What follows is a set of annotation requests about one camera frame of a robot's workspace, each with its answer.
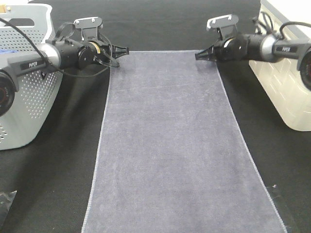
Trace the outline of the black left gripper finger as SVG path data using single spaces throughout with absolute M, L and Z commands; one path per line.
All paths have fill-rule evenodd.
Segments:
M 128 47 L 120 47 L 120 46 L 112 45 L 112 57 L 113 58 L 120 58 L 125 55 L 129 55 Z
M 120 64 L 118 61 L 109 61 L 107 63 L 107 66 L 110 68 L 118 68 L 118 67 L 120 67 Z

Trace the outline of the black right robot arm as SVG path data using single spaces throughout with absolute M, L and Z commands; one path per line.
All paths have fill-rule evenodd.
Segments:
M 254 60 L 276 63 L 283 58 L 296 59 L 296 70 L 307 89 L 311 88 L 311 40 L 279 39 L 272 34 L 237 34 L 218 40 L 208 49 L 195 54 L 196 60 L 241 61 Z

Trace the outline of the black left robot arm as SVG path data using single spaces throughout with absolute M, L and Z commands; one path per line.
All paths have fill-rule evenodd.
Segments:
M 82 70 L 89 65 L 118 67 L 117 58 L 128 55 L 128 47 L 109 45 L 101 40 L 75 41 L 63 39 L 38 45 L 36 51 L 21 51 L 0 55 L 0 114 L 12 106 L 19 91 L 17 78 L 41 71 L 44 79 L 48 73 L 67 68 Z

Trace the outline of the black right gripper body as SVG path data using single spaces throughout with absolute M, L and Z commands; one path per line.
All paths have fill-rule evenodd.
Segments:
M 213 45 L 214 61 L 242 60 L 247 55 L 248 40 L 244 37 L 233 37 L 227 40 L 218 40 Z

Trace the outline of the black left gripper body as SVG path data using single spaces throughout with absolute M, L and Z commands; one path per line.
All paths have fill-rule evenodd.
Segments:
M 112 67 L 112 44 L 101 40 L 79 41 L 78 68 L 84 69 L 89 65 Z

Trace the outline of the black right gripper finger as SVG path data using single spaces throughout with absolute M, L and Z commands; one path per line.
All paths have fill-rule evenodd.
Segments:
M 216 57 L 213 53 L 209 52 L 200 52 L 195 54 L 196 60 L 207 60 L 207 61 L 216 61 Z
M 199 54 L 213 54 L 214 53 L 214 45 L 211 45 L 207 49 L 201 51 Z

